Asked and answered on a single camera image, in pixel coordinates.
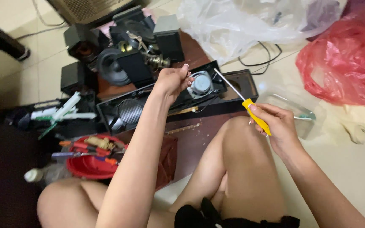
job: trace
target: black fabric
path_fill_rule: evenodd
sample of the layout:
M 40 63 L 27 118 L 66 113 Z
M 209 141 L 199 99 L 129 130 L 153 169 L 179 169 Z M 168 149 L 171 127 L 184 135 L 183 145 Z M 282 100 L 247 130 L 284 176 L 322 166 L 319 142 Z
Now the black fabric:
M 209 199 L 202 199 L 201 211 L 191 205 L 181 207 L 176 214 L 174 227 L 198 227 L 198 228 L 297 228 L 300 220 L 292 216 L 283 216 L 280 222 L 268 222 L 266 220 L 253 222 L 242 218 L 221 219 L 220 214 Z

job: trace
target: manicured nail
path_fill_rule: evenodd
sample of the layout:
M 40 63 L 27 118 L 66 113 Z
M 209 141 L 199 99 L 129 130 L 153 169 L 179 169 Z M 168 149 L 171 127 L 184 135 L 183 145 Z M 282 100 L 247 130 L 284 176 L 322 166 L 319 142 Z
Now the manicured nail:
M 256 105 L 253 105 L 253 104 L 249 105 L 249 108 L 251 111 L 254 111 L 257 109 Z

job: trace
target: brown wooden surface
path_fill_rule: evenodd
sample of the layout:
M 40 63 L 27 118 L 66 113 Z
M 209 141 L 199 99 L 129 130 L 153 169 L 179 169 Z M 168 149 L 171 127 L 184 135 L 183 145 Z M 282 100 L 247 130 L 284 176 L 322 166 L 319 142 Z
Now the brown wooden surface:
M 206 56 L 205 52 L 201 49 L 198 42 L 190 37 L 189 34 L 184 32 L 180 33 L 182 50 L 184 51 L 185 61 L 173 63 L 171 67 L 173 68 L 181 68 L 185 63 L 189 65 L 190 69 L 194 69 L 201 65 L 210 62 L 210 59 Z M 98 97 L 100 99 L 113 97 L 116 94 L 122 94 L 129 91 L 134 91 L 136 87 L 133 84 L 129 84 L 126 86 L 112 86 L 98 76 L 98 85 L 99 85 L 99 94 Z

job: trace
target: screwdriver handle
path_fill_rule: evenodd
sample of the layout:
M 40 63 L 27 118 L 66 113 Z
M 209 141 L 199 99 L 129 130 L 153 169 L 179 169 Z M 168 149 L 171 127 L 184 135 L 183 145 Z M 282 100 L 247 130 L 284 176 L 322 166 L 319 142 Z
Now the screwdriver handle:
M 246 108 L 249 112 L 250 116 L 254 119 L 254 121 L 267 133 L 267 135 L 271 136 L 270 128 L 266 124 L 266 122 L 258 117 L 256 117 L 253 113 L 251 113 L 249 105 L 254 105 L 254 102 L 251 99 L 246 99 L 243 101 L 242 106 Z

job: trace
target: clear plastic bag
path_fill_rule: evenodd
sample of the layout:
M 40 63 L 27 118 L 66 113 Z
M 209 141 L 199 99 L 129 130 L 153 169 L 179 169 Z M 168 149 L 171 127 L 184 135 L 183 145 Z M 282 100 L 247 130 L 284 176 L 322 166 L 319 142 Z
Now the clear plastic bag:
M 257 41 L 297 42 L 325 31 L 340 17 L 334 0 L 182 0 L 181 29 L 219 65 Z
M 335 105 L 365 105 L 365 9 L 335 22 L 298 54 L 304 88 Z

